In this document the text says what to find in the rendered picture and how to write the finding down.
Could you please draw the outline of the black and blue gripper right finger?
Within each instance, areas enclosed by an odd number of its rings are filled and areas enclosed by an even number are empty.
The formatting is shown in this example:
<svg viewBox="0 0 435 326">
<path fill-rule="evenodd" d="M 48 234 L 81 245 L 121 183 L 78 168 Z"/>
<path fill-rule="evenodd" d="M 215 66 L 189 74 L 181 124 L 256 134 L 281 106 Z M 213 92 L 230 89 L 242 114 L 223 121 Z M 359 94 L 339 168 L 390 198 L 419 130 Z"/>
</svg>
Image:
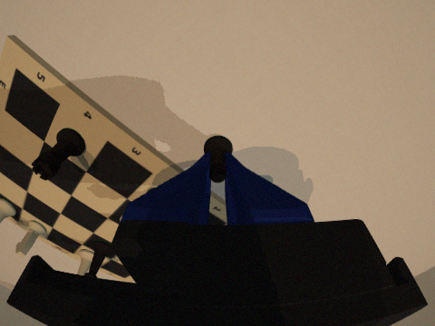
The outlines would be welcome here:
<svg viewBox="0 0 435 326">
<path fill-rule="evenodd" d="M 226 152 L 225 197 L 228 225 L 311 223 L 309 206 L 244 167 Z"/>
</svg>

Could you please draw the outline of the black and cream chessboard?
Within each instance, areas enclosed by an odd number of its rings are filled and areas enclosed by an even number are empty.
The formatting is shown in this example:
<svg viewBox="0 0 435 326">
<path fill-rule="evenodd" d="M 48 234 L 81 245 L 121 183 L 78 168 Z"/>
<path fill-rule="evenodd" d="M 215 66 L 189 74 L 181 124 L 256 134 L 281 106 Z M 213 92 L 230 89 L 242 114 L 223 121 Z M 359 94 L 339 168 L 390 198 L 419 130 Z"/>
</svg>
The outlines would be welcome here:
<svg viewBox="0 0 435 326">
<path fill-rule="evenodd" d="M 51 180 L 32 163 L 76 130 L 85 151 L 70 156 Z M 81 262 L 92 242 L 109 244 L 128 203 L 184 171 L 113 117 L 15 35 L 0 58 L 0 198 L 16 209 L 6 219 Z"/>
</svg>

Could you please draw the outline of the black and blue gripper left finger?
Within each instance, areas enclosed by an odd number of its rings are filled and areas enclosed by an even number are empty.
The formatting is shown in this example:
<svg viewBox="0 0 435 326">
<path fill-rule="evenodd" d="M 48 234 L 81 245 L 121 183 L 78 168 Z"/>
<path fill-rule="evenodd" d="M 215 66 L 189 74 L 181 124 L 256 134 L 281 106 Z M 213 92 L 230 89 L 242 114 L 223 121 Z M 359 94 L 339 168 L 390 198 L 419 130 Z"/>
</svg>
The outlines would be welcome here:
<svg viewBox="0 0 435 326">
<path fill-rule="evenodd" d="M 131 201 L 121 218 L 186 222 L 208 225 L 211 153 L 205 153 L 192 167 Z"/>
</svg>

